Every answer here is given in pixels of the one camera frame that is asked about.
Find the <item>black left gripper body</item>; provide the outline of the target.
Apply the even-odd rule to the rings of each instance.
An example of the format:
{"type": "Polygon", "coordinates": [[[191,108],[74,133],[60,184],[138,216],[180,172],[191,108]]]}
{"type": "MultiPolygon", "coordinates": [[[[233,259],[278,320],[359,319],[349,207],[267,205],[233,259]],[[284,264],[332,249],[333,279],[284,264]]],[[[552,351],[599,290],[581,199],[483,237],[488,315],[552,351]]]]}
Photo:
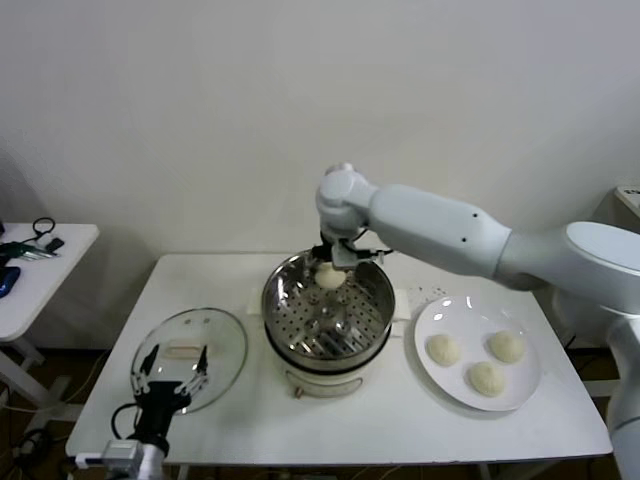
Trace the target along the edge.
{"type": "Polygon", "coordinates": [[[174,414],[192,403],[192,396],[177,381],[151,381],[134,395],[141,410],[134,438],[144,443],[165,439],[174,414]]]}

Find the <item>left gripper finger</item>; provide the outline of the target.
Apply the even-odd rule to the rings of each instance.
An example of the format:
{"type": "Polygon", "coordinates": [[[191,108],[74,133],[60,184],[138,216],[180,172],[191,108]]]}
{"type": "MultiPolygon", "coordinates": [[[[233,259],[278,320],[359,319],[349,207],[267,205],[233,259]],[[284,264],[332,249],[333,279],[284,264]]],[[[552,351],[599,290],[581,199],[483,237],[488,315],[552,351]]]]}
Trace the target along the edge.
{"type": "Polygon", "coordinates": [[[194,397],[206,386],[208,382],[207,349],[207,346],[202,348],[198,362],[195,365],[194,375],[178,389],[180,395],[194,397]]]}
{"type": "Polygon", "coordinates": [[[142,395],[150,391],[149,375],[153,370],[157,354],[158,345],[155,345],[143,358],[140,366],[132,370],[132,389],[134,395],[142,395]]]}

